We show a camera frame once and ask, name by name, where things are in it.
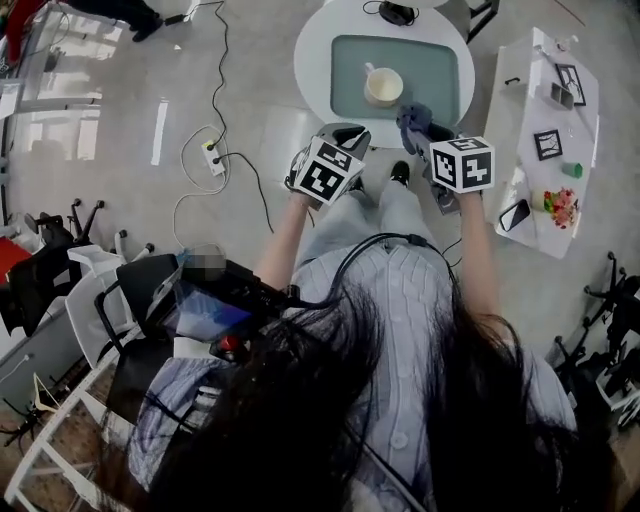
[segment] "shoe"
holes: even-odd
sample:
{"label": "shoe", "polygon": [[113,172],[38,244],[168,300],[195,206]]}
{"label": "shoe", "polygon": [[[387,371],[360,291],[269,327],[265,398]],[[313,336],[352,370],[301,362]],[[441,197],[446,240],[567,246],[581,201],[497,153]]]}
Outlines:
{"label": "shoe", "polygon": [[364,183],[363,183],[362,178],[360,176],[358,176],[356,181],[353,182],[353,185],[351,185],[351,188],[349,189],[349,192],[352,192],[354,190],[359,190],[360,192],[364,192]]}
{"label": "shoe", "polygon": [[153,25],[145,30],[138,30],[136,32],[136,34],[133,36],[133,42],[134,43],[141,43],[142,41],[144,41],[147,37],[149,37],[151,34],[153,34],[156,30],[158,30],[162,25],[164,24],[164,21],[162,19],[160,19],[160,17],[156,18],[153,21]]}
{"label": "shoe", "polygon": [[402,160],[396,162],[396,164],[393,166],[393,170],[391,171],[391,181],[397,181],[405,187],[408,187],[410,178],[411,169],[409,169],[409,164],[407,164],[407,162],[403,162]]}

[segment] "rectangular table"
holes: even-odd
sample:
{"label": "rectangular table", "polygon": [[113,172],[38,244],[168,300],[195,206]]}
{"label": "rectangular table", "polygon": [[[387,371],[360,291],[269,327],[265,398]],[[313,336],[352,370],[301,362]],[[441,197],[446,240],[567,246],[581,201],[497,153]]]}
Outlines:
{"label": "rectangular table", "polygon": [[[540,86],[560,83],[555,63],[576,67],[585,106],[558,110],[541,97]],[[546,212],[532,210],[527,219],[509,232],[502,228],[499,217],[520,199],[531,202],[533,191],[545,189],[555,192],[561,187],[571,188],[579,207],[584,204],[589,175],[595,167],[598,107],[598,81],[540,29],[534,28],[516,43],[500,48],[484,133],[496,148],[496,186],[485,192],[485,215],[499,235],[555,258],[564,258],[578,232],[581,213],[575,224],[564,230]],[[548,130],[558,130],[563,155],[540,161],[533,135]],[[560,169],[564,162],[580,163],[584,169],[582,178],[563,174]]]}

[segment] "power strip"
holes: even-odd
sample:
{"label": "power strip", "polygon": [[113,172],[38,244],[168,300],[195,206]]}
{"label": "power strip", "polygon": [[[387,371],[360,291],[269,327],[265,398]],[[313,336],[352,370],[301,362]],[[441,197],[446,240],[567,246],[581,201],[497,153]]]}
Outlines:
{"label": "power strip", "polygon": [[209,169],[211,169],[211,174],[213,174],[214,176],[222,174],[225,171],[222,160],[220,160],[217,164],[213,163],[214,160],[220,157],[220,153],[218,153],[218,148],[214,146],[214,142],[212,140],[209,140],[205,142],[201,146],[201,148],[202,154],[204,155],[204,160],[205,162],[207,162]]}

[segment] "table top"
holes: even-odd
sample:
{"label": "table top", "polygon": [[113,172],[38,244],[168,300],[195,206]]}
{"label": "table top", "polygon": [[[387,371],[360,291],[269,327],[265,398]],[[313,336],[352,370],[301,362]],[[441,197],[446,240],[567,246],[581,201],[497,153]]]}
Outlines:
{"label": "table top", "polygon": [[332,44],[336,37],[345,34],[408,39],[451,48],[458,59],[459,119],[469,109],[475,88],[473,60],[463,37],[442,14],[435,9],[421,9],[412,26],[398,27],[378,15],[363,12],[361,2],[333,0],[309,19],[298,37],[294,54],[300,92],[311,110],[324,122],[361,124],[371,132],[372,146],[403,147],[395,120],[343,118],[331,109]]}
{"label": "table top", "polygon": [[[527,86],[526,104],[522,120],[522,130],[517,147],[517,165],[504,180],[504,192],[498,199],[499,213],[520,199],[531,201],[532,194],[542,190],[557,192],[561,187],[573,189],[579,208],[586,195],[591,169],[595,166],[599,130],[599,86],[596,78],[569,52],[561,52],[555,42],[539,29],[534,29],[533,46],[542,45],[547,56],[531,47],[531,67]],[[577,69],[584,91],[585,106],[576,106],[571,111],[557,110],[540,96],[539,85],[551,81],[559,83],[555,68],[557,64],[571,64]],[[543,161],[538,159],[533,135],[549,130],[558,130],[562,145],[562,156]],[[575,179],[561,172],[565,162],[580,163],[583,176]],[[581,214],[572,227],[560,229],[546,212],[532,210],[532,215],[521,224],[506,232],[499,221],[495,222],[496,232],[504,237],[538,249],[555,258],[566,255],[572,239],[577,234]]]}

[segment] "black chair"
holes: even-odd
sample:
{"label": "black chair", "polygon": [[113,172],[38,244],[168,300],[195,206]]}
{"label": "black chair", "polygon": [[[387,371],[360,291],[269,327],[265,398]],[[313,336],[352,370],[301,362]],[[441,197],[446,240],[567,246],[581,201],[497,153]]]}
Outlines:
{"label": "black chair", "polygon": [[500,8],[500,0],[486,0],[481,6],[469,9],[471,10],[471,19],[480,16],[482,13],[487,12],[482,18],[478,20],[476,26],[471,29],[469,36],[467,37],[467,44],[469,44],[474,37],[476,37],[480,31],[486,27],[489,22],[496,17],[498,9]]}
{"label": "black chair", "polygon": [[[636,298],[640,290],[640,278],[628,277],[624,268],[618,270],[615,255],[610,252],[607,257],[612,261],[609,290],[606,292],[594,292],[589,286],[584,288],[586,294],[602,299],[603,303],[593,317],[585,317],[582,326],[584,333],[576,348],[567,352],[562,338],[556,337],[554,342],[562,352],[564,361],[555,368],[560,381],[567,391],[571,391],[578,403],[578,407],[589,421],[608,413],[608,405],[602,400],[597,391],[595,382],[603,371],[610,376],[604,391],[608,396],[613,396],[617,391],[624,391],[627,382],[631,379],[640,379],[640,349],[633,349],[627,354],[625,335],[632,330],[640,333],[640,300]],[[582,361],[586,355],[584,348],[589,330],[602,319],[605,314],[611,313],[611,325],[607,328],[608,349],[603,352],[595,352],[588,360]]]}
{"label": "black chair", "polygon": [[[165,361],[173,355],[173,343],[164,329],[147,322],[147,311],[156,289],[178,268],[173,254],[149,256],[116,269],[118,280],[100,293],[95,306],[109,335],[103,354],[112,346],[120,352],[116,373],[107,397],[107,408],[135,425],[140,406],[154,377]],[[144,339],[133,340],[125,346],[120,343],[107,314],[106,297],[120,288],[131,308],[131,314],[140,326]]]}
{"label": "black chair", "polygon": [[53,300],[67,295],[82,278],[80,265],[69,260],[67,250],[91,243],[89,230],[97,210],[104,208],[104,201],[97,202],[84,228],[76,212],[80,204],[79,199],[74,201],[69,216],[75,238],[65,229],[60,215],[41,213],[37,220],[26,216],[26,223],[34,232],[42,230],[45,246],[16,263],[7,274],[7,283],[0,286],[0,315],[9,333],[22,326],[25,334],[32,336]]}

